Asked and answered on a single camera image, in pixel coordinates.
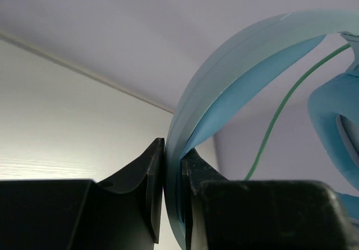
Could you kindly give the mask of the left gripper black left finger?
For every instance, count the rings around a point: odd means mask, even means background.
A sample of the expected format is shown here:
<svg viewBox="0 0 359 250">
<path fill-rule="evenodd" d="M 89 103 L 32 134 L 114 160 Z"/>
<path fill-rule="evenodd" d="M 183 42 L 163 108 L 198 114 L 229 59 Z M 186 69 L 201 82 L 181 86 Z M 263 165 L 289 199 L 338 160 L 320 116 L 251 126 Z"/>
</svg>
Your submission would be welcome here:
<svg viewBox="0 0 359 250">
<path fill-rule="evenodd" d="M 110 177 L 1 181 L 2 249 L 153 249 L 164 140 Z"/>
</svg>

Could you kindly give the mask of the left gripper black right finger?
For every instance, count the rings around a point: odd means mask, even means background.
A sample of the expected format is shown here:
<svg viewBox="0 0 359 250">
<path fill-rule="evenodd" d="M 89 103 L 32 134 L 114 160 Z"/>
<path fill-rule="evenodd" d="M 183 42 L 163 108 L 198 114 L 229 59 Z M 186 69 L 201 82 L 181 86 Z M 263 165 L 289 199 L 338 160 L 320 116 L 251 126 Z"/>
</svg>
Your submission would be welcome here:
<svg viewBox="0 0 359 250">
<path fill-rule="evenodd" d="M 181 161 L 186 249 L 357 249 L 339 196 L 315 180 L 228 180 L 191 150 Z"/>
</svg>

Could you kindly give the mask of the light blue headphones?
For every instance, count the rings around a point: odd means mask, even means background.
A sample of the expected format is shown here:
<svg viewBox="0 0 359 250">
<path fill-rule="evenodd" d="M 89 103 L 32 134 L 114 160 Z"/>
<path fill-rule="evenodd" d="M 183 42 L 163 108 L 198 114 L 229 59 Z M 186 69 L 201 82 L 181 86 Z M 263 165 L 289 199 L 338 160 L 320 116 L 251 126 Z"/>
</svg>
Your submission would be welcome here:
<svg viewBox="0 0 359 250">
<path fill-rule="evenodd" d="M 165 203 L 181 248 L 186 246 L 181 159 L 333 33 L 357 36 L 358 12 L 306 10 L 266 18 L 228 39 L 195 73 L 177 105 L 165 149 Z"/>
</svg>

